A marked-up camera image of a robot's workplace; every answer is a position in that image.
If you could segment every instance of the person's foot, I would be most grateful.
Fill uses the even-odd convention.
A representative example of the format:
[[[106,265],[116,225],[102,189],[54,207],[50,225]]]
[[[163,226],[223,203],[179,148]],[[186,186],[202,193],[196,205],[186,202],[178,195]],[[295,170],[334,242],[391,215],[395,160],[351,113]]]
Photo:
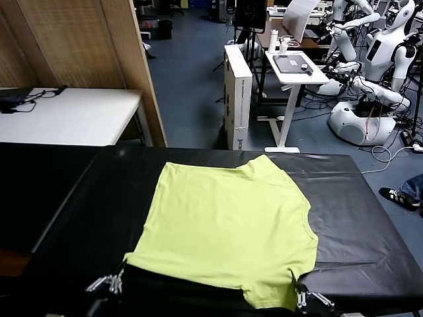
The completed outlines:
[[[379,194],[381,194],[382,197],[393,201],[394,203],[397,203],[411,211],[416,211],[420,207],[419,201],[416,201],[410,195],[400,192],[398,190],[393,190],[388,187],[382,187],[379,190]]]

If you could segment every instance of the jeans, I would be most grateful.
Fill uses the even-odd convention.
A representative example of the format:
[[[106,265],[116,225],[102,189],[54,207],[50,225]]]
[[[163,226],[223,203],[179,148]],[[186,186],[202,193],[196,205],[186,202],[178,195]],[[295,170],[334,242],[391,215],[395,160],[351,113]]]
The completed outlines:
[[[423,201],[423,174],[407,180],[401,186],[400,191],[410,195],[416,201]]]

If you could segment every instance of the white bottle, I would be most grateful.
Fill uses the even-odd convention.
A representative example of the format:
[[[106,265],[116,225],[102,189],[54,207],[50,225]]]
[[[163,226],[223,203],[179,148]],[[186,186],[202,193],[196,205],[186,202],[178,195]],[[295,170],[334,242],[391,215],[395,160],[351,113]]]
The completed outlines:
[[[276,30],[275,28],[270,31],[269,48],[267,51],[269,54],[276,53],[276,42],[278,41],[278,34],[279,30]]]

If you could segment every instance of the t-shirt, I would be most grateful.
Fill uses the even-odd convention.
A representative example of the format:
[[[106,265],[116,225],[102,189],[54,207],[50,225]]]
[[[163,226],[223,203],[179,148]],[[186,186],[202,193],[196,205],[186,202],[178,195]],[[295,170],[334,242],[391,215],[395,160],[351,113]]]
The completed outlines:
[[[238,168],[166,163],[128,263],[241,289],[255,308],[295,310],[293,276],[315,265],[310,204],[267,156]]]

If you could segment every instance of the white robot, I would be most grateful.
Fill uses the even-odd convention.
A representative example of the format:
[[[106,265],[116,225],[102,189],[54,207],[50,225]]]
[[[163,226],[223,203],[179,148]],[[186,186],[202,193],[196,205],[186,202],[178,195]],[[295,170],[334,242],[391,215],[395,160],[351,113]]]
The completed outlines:
[[[384,144],[395,127],[390,115],[410,106],[410,100],[399,90],[416,55],[416,42],[410,40],[415,34],[404,33],[414,8],[413,0],[394,0],[387,11],[385,29],[367,35],[365,76],[356,75],[348,81],[351,89],[365,94],[366,100],[339,102],[329,118],[329,125],[341,139],[364,146]],[[382,87],[379,84],[392,67],[391,87]]]
[[[358,8],[366,14],[363,18],[357,18],[349,22],[345,22],[345,16],[348,10],[348,4],[358,6]],[[327,29],[332,35],[332,44],[330,45],[329,55],[339,48],[345,62],[338,62],[334,67],[330,68],[331,73],[336,74],[350,74],[353,71],[359,71],[362,64],[356,61],[357,53],[354,49],[350,38],[347,35],[348,30],[352,28],[365,25],[367,23],[376,22],[380,19],[380,14],[375,13],[367,0],[335,0],[333,3],[332,26]],[[317,94],[327,96],[338,96],[340,94],[343,84],[339,83],[336,79],[330,79],[328,84],[321,85],[318,88],[311,88]]]

